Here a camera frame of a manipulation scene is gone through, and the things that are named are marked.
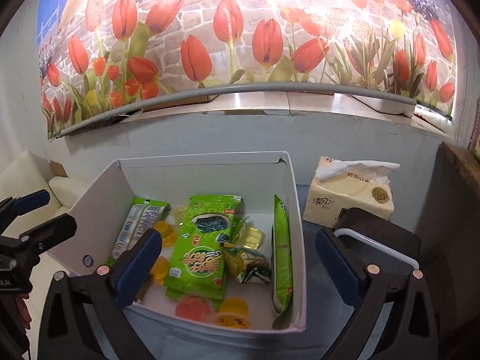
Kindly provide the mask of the person's left hand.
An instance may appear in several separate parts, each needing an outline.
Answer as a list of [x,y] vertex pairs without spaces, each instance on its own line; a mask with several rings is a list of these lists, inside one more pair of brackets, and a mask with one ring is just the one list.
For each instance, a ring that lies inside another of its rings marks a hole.
[[13,320],[18,322],[25,330],[31,329],[32,316],[26,304],[30,299],[29,293],[7,295],[7,308],[10,311]]

